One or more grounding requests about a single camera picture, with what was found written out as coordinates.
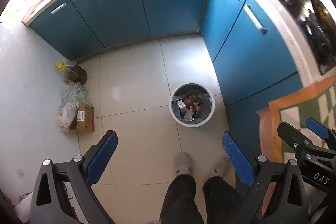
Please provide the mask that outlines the green checkered tablecloth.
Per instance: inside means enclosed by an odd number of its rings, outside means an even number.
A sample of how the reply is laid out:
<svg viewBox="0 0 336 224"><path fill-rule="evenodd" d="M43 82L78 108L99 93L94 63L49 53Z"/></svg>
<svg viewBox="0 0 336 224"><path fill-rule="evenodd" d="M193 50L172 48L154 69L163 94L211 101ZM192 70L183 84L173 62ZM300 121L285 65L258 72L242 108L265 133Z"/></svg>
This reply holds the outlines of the green checkered tablecloth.
<svg viewBox="0 0 336 224"><path fill-rule="evenodd" d="M306 128L313 118L324 126L335 129L335 76L311 84L288 96L273 100L266 108L256 111L259 121L261 154L274 162L294 158L294 149L277 135L281 122L288 122L308 137L314 145L329 148L326 141Z"/></svg>

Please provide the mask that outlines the crumpled plastic bags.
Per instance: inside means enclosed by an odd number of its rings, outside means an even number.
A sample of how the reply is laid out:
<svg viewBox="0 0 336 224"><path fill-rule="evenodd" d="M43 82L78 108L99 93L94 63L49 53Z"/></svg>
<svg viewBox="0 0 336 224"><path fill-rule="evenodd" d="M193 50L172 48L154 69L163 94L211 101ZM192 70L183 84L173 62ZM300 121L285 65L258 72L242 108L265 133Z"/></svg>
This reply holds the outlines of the crumpled plastic bags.
<svg viewBox="0 0 336 224"><path fill-rule="evenodd" d="M81 83L70 83L62 92L59 115L56 122L61 131L68 133L71 123L77 116L80 105L87 104L87 89Z"/></svg>

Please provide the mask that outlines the grey slipper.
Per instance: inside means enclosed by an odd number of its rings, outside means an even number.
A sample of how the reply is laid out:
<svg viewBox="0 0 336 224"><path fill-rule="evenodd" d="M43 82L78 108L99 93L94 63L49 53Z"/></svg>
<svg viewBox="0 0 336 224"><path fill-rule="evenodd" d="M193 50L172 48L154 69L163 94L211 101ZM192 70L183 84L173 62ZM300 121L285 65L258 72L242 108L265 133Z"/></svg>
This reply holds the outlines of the grey slipper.
<svg viewBox="0 0 336 224"><path fill-rule="evenodd" d="M209 179L213 177L219 177L223 179L225 182L230 181L230 171L231 171L231 162L226 156L218 157L212 167L210 168L207 176L203 180L205 184Z"/></svg>
<svg viewBox="0 0 336 224"><path fill-rule="evenodd" d="M176 177L182 174L192 175L193 167L188 153L177 153L173 158L173 167Z"/></svg>

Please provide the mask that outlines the blue kitchen cabinets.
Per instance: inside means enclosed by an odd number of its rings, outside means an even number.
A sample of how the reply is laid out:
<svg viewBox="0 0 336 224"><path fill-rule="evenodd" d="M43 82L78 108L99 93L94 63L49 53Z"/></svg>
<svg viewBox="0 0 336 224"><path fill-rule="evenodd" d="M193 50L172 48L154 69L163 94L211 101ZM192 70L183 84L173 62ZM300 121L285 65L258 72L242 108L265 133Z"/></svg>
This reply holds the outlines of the blue kitchen cabinets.
<svg viewBox="0 0 336 224"><path fill-rule="evenodd" d="M261 153L257 111L302 87L284 38L256 0L56 0L30 27L70 60L145 38L201 34L231 136L251 159Z"/></svg>

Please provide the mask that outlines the cooking oil bottle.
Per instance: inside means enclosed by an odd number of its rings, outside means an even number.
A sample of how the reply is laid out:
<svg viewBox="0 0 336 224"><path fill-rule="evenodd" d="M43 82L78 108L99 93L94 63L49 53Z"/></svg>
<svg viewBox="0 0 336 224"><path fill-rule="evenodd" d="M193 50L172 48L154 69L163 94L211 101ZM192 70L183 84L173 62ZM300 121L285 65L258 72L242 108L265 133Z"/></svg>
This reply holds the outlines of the cooking oil bottle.
<svg viewBox="0 0 336 224"><path fill-rule="evenodd" d="M66 84L86 84L87 72L76 61L65 61L63 58L60 58L55 65L58 71L63 72Z"/></svg>

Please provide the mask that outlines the left grey slipper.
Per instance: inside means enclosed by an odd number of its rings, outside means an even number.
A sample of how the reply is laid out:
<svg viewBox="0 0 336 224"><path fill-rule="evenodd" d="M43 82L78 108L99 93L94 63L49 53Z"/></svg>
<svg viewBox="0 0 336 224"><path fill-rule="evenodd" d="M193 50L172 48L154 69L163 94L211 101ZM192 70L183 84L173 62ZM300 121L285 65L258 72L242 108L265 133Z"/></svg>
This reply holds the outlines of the left grey slipper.
<svg viewBox="0 0 336 224"><path fill-rule="evenodd" d="M193 167L188 153L177 153L173 158L173 167L176 177L182 174L192 175Z"/></svg>

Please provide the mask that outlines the right grey slipper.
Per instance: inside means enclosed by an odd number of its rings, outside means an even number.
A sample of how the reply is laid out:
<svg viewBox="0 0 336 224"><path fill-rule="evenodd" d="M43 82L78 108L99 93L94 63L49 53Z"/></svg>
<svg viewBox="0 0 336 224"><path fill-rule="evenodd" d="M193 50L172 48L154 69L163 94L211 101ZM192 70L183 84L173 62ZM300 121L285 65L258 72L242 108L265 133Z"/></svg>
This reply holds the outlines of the right grey slipper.
<svg viewBox="0 0 336 224"><path fill-rule="evenodd" d="M203 180L205 184L209 179L213 177L219 177L223 179L225 182L230 181L230 171L231 171L231 162L226 156L218 157L212 167L210 168L207 176Z"/></svg>

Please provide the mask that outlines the white round trash bin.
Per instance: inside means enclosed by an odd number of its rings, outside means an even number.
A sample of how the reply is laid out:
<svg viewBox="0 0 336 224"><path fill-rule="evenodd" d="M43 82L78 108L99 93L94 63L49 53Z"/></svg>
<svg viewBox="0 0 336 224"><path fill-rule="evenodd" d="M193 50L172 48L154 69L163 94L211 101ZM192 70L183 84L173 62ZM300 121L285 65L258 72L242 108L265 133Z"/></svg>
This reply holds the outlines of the white round trash bin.
<svg viewBox="0 0 336 224"><path fill-rule="evenodd" d="M215 111L213 94L199 83L185 83L171 94L168 107L180 125L196 128L205 125Z"/></svg>

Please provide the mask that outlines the small cardboard box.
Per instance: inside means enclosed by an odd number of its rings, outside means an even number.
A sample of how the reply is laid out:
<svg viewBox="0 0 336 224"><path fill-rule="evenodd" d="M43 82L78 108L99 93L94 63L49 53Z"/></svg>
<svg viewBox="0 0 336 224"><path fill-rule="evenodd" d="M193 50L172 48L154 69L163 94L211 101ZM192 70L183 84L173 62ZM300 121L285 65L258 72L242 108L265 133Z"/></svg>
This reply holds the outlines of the small cardboard box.
<svg viewBox="0 0 336 224"><path fill-rule="evenodd" d="M83 132L95 131L95 108L93 106L79 106L77 110L76 129Z"/></svg>

